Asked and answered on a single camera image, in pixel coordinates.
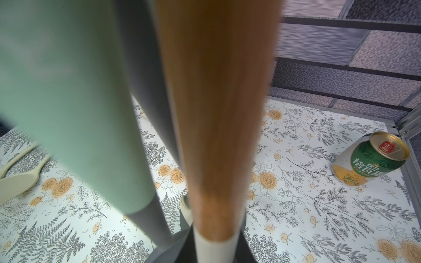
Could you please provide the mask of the mint handle cream spatula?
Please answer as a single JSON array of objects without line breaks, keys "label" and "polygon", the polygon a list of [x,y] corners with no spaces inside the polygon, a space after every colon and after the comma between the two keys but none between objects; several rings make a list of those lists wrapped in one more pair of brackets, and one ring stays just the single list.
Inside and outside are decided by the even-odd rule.
[{"label": "mint handle cream spatula", "polygon": [[1,204],[32,188],[39,180],[43,166],[51,159],[46,157],[32,170],[26,173],[14,174],[1,179]]}]

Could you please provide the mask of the mint handle cream spoon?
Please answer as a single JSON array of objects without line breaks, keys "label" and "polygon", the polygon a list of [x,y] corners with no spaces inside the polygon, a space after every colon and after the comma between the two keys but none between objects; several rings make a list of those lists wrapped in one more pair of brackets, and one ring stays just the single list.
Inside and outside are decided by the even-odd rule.
[{"label": "mint handle cream spoon", "polygon": [[28,147],[27,149],[25,149],[23,152],[19,153],[18,155],[16,155],[15,157],[13,157],[7,164],[3,165],[0,168],[1,171],[1,175],[0,175],[0,179],[4,178],[6,173],[8,172],[8,170],[10,169],[10,167],[16,163],[18,160],[20,160],[22,157],[24,157],[27,153],[29,153],[30,151],[32,151],[34,148],[36,148],[38,146],[38,143],[34,143],[32,144],[30,147]]}]

